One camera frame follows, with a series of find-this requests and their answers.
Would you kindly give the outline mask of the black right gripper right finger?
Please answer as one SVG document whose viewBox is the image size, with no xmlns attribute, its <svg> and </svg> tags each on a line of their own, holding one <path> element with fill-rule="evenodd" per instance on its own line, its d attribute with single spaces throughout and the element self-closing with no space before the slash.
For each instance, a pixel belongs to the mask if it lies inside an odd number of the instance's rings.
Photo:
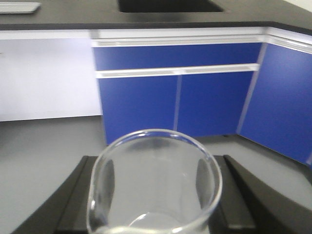
<svg viewBox="0 0 312 234">
<path fill-rule="evenodd" d="M 312 212 L 253 175 L 229 155 L 215 156 L 223 176 L 212 234 L 310 234 Z"/>
</svg>

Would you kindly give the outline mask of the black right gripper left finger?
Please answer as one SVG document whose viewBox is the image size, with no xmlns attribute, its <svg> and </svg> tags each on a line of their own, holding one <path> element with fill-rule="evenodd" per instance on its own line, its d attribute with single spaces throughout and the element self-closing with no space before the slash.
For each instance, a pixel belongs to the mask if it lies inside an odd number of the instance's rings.
<svg viewBox="0 0 312 234">
<path fill-rule="evenodd" d="M 86 234 L 86 208 L 96 156 L 83 156 L 59 188 L 14 234 Z"/>
</svg>

